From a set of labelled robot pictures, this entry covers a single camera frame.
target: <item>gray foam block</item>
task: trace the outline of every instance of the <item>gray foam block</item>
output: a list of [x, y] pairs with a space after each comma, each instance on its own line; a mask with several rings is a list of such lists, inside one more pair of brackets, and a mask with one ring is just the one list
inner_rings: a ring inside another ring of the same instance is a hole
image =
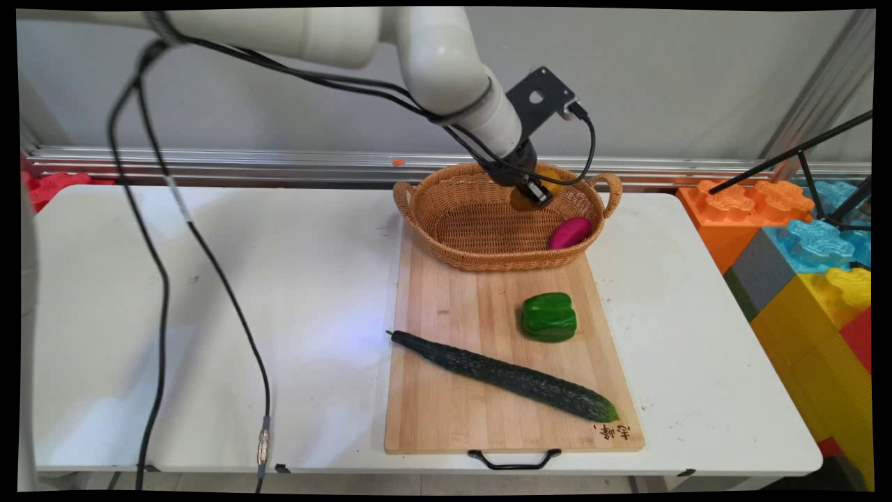
[[757, 312], [796, 274], [765, 229], [756, 232], [731, 269]]

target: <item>green bell pepper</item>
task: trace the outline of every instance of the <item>green bell pepper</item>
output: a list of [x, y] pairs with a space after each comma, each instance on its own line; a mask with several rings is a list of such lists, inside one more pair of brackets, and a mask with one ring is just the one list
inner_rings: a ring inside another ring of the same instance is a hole
[[543, 293], [524, 302], [524, 333], [531, 339], [559, 342], [576, 333], [576, 312], [566, 293]]

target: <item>floor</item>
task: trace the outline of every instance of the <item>floor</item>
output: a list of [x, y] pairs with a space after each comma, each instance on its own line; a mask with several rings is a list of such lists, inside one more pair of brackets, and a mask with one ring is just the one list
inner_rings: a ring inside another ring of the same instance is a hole
[[[120, 473], [113, 489], [133, 489], [135, 473]], [[56, 481], [55, 489], [63, 482]], [[143, 488], [167, 491], [253, 492], [254, 474], [147, 473]], [[264, 493], [327, 495], [572, 495], [632, 493], [626, 476], [267, 474]]]

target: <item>gray wall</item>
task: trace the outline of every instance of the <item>gray wall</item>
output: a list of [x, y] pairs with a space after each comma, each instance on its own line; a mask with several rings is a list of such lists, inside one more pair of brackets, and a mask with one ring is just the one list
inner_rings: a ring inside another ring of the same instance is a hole
[[[675, 158], [757, 157], [851, 15], [467, 11], [480, 55], [505, 87], [545, 64], [576, 91], [598, 131], [597, 155]], [[25, 121], [47, 145], [106, 145], [112, 100], [153, 36], [76, 23], [16, 27]], [[355, 73], [399, 81], [393, 47], [380, 46]], [[441, 130], [384, 100], [318, 88], [198, 47], [165, 56], [147, 87], [165, 147], [460, 151]], [[123, 146], [147, 145], [132, 106], [120, 130]], [[584, 127], [557, 118], [533, 143], [540, 155], [584, 155], [588, 147]]]
[[[873, 71], [855, 91], [846, 108], [839, 114], [833, 127], [854, 119], [873, 108]], [[815, 161], [870, 162], [872, 160], [873, 120], [829, 139], [818, 145], [809, 158]]]

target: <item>white table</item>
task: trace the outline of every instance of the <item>white table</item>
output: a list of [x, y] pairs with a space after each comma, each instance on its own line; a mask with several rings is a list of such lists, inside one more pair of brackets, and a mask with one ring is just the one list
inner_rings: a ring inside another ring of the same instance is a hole
[[[169, 191], [135, 190], [172, 287], [168, 384], [148, 463], [254, 472], [263, 388], [242, 328]], [[268, 368], [270, 470], [490, 472], [464, 455], [384, 452], [384, 330], [392, 326], [402, 225], [390, 191], [182, 191]], [[37, 468], [134, 470], [155, 391], [159, 275], [120, 187], [66, 188], [37, 217], [37, 237]], [[758, 488], [821, 465], [675, 197], [626, 194], [587, 257], [647, 445], [564, 454], [538, 473], [693, 469], [692, 480], [722, 476], [730, 478], [711, 481]]]

